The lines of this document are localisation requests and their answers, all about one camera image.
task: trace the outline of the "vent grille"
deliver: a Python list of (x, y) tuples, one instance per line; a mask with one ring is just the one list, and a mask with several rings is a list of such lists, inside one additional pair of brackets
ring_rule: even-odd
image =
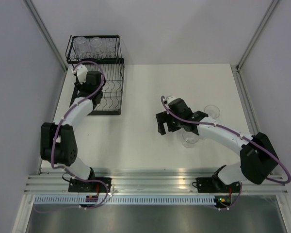
[[(85, 195), (36, 195), (35, 204), (93, 204)], [(214, 205), (214, 196), (112, 196), (105, 204), (112, 205)]]

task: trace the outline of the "white wall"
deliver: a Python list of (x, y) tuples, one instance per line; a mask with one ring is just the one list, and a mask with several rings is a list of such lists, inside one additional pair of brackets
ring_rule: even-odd
[(33, 2), (63, 57), (71, 34), (119, 34), (127, 64), (237, 64), (271, 0)]
[(259, 125), (291, 172), (291, 0), (281, 1), (242, 73)]
[(0, 1), (0, 233), (11, 232), (28, 175), (38, 168), (40, 127), (63, 78), (22, 0)]

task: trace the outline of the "metal extrusion bar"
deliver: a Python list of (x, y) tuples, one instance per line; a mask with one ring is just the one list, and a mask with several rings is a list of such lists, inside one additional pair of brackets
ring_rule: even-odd
[(287, 233), (291, 233), (291, 200), (289, 196), (278, 195), (277, 201)]
[[(104, 194), (99, 195), (95, 203), (102, 202)], [(90, 205), (86, 195), (36, 195), (34, 204), (78, 204)], [(214, 195), (209, 196), (129, 196), (114, 195), (104, 202), (106, 205), (215, 205)]]
[(23, 195), (12, 233), (26, 233), (32, 211), (34, 195)]
[(248, 55), (250, 54), (252, 48), (254, 47), (254, 45), (256, 44), (257, 40), (259, 39), (259, 37), (261, 36), (266, 24), (268, 23), (268, 21), (270, 20), (271, 16), (273, 15), (276, 7), (279, 5), (281, 0), (273, 0), (270, 4), (270, 6), (268, 7), (265, 15), (263, 16), (263, 19), (261, 20), (258, 28), (256, 29), (253, 37), (251, 38), (248, 46), (245, 49), (245, 52), (243, 53), (240, 61), (238, 62), (238, 69), (241, 69), (248, 57)]
[[(41, 172), (31, 175), (25, 187), (25, 194), (69, 194), (68, 183), (62, 179), (63, 172)], [(96, 172), (97, 177), (112, 178), (112, 195), (184, 195), (202, 196), (192, 186), (196, 177), (210, 177), (213, 173), (198, 172), (158, 172), (155, 170), (139, 172)], [(271, 176), (282, 179), (282, 176)], [(243, 182), (242, 195), (278, 195), (287, 194), (284, 185), (265, 181), (261, 185)]]
[(37, 26), (39, 27), (42, 35), (44, 36), (44, 38), (46, 39), (48, 45), (50, 46), (50, 48), (52, 49), (53, 53), (55, 54), (58, 62), (60, 63), (62, 69), (66, 72), (68, 67), (66, 66), (64, 60), (62, 59), (52, 37), (50, 36), (47, 28), (45, 27), (37, 9), (35, 8), (33, 2), (31, 0), (23, 0), (23, 2), (25, 3), (26, 7), (28, 8), (30, 14), (32, 15), (34, 21), (36, 22)]
[(242, 76), (236, 66), (231, 66), (232, 73), (235, 79), (236, 88), (238, 90), (239, 98), (242, 103), (242, 109), (249, 127), (249, 131), (252, 134), (257, 134), (259, 130), (258, 121), (254, 113), (248, 91), (246, 89), (245, 83)]

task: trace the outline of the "wire basket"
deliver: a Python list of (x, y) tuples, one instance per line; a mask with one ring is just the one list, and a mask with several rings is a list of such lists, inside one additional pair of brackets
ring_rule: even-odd
[[(74, 66), (81, 61), (93, 61), (100, 64), (106, 77), (106, 83), (102, 89), (103, 97), (101, 102), (89, 115), (120, 115), (122, 106), (122, 95), (124, 85), (124, 59), (121, 57), (120, 37), (118, 35), (110, 36), (83, 36), (90, 40), (91, 38), (99, 37), (102, 41), (113, 41), (115, 43), (114, 52), (112, 51), (109, 57), (100, 59), (97, 58), (92, 52), (77, 53), (74, 48), (74, 39), (78, 36), (71, 36), (68, 47), (66, 49), (66, 58), (69, 64)], [(91, 64), (86, 64), (86, 68), (89, 71), (99, 71), (98, 67)], [(78, 94), (78, 90), (75, 87), (72, 93), (70, 105), (72, 105), (74, 99)]]
[[(78, 51), (75, 45), (75, 41), (84, 37), (86, 39), (85, 43), (87, 48), (83, 51)], [(109, 51), (108, 54), (97, 55), (92, 51), (91, 40), (94, 38), (100, 38), (102, 44), (105, 46), (108, 43), (114, 43), (114, 49)], [(119, 35), (79, 35), (79, 36), (70, 36), (68, 46), (66, 48), (66, 59), (68, 64), (77, 64), (80, 61), (94, 61), (98, 64), (117, 64), (124, 63), (122, 58), (122, 51), (120, 46), (120, 36)]]

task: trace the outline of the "white table surface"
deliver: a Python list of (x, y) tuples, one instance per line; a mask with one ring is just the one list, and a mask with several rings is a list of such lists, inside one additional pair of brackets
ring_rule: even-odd
[[(213, 104), (219, 121), (249, 132), (229, 64), (129, 65), (125, 67), (122, 114), (87, 116), (75, 129), (78, 156), (94, 168), (213, 168), (239, 161), (224, 146), (199, 140), (186, 149), (180, 133), (157, 132), (155, 114), (164, 111), (161, 95), (186, 101), (193, 111)], [(75, 77), (69, 69), (55, 118), (69, 108)], [(50, 167), (43, 161), (41, 167)]]

